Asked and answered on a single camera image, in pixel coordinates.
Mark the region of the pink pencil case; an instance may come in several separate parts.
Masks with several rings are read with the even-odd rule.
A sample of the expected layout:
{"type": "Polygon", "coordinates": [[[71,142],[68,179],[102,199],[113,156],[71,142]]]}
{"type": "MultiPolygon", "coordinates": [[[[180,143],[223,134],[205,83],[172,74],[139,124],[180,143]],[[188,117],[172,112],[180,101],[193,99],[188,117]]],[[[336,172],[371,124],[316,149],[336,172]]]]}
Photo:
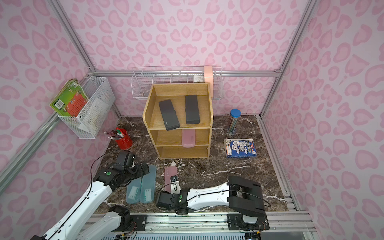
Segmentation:
{"type": "Polygon", "coordinates": [[[178,169],[175,166],[170,166],[165,168],[165,191],[171,194],[179,194],[180,193],[180,185],[178,178],[178,169]]]}
{"type": "Polygon", "coordinates": [[[196,144],[196,130],[185,129],[182,130],[182,146],[184,148],[193,148],[196,144]]]}

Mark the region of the black pencil case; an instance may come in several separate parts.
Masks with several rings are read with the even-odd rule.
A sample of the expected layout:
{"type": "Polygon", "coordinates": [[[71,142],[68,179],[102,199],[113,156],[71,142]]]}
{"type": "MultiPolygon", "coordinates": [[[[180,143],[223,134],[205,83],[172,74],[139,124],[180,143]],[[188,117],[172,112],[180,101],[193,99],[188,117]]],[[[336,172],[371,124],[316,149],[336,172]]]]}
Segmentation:
{"type": "Polygon", "coordinates": [[[197,95],[185,96],[185,112],[187,125],[200,123],[200,112],[197,95]]]}
{"type": "Polygon", "coordinates": [[[159,102],[160,111],[167,131],[180,127],[180,122],[171,100],[159,102]]]}

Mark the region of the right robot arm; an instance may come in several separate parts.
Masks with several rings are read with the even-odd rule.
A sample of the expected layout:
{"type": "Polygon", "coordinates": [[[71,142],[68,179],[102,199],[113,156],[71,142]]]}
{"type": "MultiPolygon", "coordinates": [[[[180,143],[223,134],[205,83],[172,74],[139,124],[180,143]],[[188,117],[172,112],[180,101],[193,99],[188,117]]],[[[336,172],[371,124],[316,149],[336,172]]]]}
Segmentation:
{"type": "Polygon", "coordinates": [[[182,190],[178,182],[167,184],[170,191],[160,191],[156,206],[177,215],[188,215],[208,207],[226,206],[240,213],[247,224],[265,221],[266,208],[271,204],[264,200],[262,185],[238,176],[230,176],[228,181],[205,189],[182,190]]]}

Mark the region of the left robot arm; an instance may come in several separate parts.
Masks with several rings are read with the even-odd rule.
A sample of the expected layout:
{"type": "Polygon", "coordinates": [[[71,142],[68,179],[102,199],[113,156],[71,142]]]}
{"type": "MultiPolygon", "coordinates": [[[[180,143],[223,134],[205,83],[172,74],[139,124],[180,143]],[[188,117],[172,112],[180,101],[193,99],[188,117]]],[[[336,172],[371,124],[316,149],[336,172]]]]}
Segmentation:
{"type": "Polygon", "coordinates": [[[138,161],[129,151],[119,153],[116,161],[99,170],[92,176],[86,192],[71,209],[42,236],[34,235],[34,240],[101,240],[111,232],[135,232],[134,222],[127,207],[113,206],[101,220],[85,231],[82,230],[99,205],[113,191],[130,184],[133,180],[149,174],[149,165],[138,161]]]}

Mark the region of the wooden three-tier shelf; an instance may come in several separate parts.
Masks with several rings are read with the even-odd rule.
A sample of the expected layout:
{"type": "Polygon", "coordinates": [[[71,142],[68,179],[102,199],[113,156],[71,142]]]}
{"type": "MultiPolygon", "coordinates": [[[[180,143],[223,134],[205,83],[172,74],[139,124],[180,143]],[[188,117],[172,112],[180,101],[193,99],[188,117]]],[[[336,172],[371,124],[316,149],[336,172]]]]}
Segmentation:
{"type": "Polygon", "coordinates": [[[162,159],[208,158],[210,156],[213,104],[208,83],[154,84],[151,87],[143,112],[143,121],[156,149],[162,159]],[[185,96],[196,95],[200,123],[187,124],[185,96]],[[176,111],[180,127],[166,130],[159,102],[170,100],[176,111]],[[183,130],[194,130],[195,146],[185,148],[182,144],[183,130]]]}

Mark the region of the blue-lid pencil tube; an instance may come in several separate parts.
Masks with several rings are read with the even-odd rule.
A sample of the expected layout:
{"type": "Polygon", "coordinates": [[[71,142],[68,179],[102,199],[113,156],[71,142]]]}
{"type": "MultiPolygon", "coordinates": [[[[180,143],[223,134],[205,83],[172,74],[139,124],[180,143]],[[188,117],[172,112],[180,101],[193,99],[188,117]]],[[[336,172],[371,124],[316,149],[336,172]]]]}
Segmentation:
{"type": "Polygon", "coordinates": [[[230,120],[228,124],[227,134],[233,135],[237,126],[237,123],[241,117],[241,111],[239,109],[232,109],[230,111],[230,120]]]}

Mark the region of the red pen cup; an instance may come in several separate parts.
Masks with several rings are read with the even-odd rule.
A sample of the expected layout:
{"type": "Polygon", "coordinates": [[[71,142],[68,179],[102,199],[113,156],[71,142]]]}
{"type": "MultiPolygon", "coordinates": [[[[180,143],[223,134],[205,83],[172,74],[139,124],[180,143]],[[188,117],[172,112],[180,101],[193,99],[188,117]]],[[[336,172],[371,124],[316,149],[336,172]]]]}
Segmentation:
{"type": "Polygon", "coordinates": [[[119,134],[123,135],[123,137],[120,138],[119,140],[115,140],[115,142],[117,143],[117,145],[121,150],[128,150],[133,145],[133,141],[128,135],[127,130],[116,128],[116,131],[119,134]]]}

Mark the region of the white paper in basket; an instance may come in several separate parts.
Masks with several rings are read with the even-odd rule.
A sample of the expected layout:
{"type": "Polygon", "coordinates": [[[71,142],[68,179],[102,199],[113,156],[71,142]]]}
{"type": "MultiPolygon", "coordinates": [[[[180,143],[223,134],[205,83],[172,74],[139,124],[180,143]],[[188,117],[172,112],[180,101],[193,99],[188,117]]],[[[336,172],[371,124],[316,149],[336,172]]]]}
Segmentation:
{"type": "Polygon", "coordinates": [[[107,107],[107,104],[99,98],[95,98],[86,114],[81,116],[82,123],[79,128],[96,135],[107,107]]]}

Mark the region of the white mesh basket left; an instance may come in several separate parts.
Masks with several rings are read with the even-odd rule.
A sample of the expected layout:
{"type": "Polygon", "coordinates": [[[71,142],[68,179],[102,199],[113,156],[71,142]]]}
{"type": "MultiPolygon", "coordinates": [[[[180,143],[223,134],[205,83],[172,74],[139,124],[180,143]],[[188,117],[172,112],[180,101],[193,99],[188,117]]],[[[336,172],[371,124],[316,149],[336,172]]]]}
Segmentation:
{"type": "Polygon", "coordinates": [[[90,77],[83,85],[83,93],[89,100],[78,116],[59,118],[80,139],[95,139],[116,98],[104,77],[90,77]]]}

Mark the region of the blue white box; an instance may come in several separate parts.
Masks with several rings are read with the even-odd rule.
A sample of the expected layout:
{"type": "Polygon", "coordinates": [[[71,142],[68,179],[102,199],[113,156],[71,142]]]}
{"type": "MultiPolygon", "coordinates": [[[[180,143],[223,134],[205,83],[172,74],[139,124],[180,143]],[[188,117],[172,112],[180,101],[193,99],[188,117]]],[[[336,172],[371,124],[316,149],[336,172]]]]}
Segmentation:
{"type": "Polygon", "coordinates": [[[257,156],[253,139],[224,139],[227,158],[252,158],[257,156]]]}

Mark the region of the green red booklet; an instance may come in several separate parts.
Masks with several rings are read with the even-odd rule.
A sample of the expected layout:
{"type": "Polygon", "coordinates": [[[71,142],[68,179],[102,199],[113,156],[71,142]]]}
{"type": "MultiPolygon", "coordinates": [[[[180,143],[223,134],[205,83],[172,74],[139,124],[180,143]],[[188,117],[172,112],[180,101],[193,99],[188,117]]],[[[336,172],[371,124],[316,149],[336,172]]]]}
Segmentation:
{"type": "Polygon", "coordinates": [[[50,106],[59,116],[77,117],[88,101],[78,80],[71,79],[53,98],[50,106]]]}

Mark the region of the pink box in rack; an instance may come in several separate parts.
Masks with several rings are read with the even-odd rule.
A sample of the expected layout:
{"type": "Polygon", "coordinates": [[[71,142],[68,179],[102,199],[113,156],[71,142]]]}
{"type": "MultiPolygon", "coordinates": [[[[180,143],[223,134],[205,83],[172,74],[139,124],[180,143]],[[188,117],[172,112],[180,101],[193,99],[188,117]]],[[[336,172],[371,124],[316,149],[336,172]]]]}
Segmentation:
{"type": "Polygon", "coordinates": [[[211,98],[214,97],[213,67],[204,66],[204,82],[209,84],[211,98]]]}

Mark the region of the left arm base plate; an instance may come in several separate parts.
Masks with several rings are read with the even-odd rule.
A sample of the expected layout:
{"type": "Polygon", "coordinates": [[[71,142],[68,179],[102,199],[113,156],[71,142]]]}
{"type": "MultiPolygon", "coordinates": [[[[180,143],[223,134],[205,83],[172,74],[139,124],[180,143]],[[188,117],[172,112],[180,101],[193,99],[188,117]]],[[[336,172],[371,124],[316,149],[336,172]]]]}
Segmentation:
{"type": "Polygon", "coordinates": [[[122,218],[119,232],[144,232],[146,230],[148,215],[127,215],[122,218]]]}

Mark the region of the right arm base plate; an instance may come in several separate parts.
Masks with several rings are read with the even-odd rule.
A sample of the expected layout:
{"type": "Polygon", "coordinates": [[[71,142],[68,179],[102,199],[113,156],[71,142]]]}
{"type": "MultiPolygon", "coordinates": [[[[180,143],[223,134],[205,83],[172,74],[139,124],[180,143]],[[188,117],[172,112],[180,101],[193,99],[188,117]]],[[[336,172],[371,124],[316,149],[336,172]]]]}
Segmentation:
{"type": "Polygon", "coordinates": [[[242,214],[227,214],[227,223],[230,231],[262,232],[270,229],[267,216],[249,217],[242,214]]]}

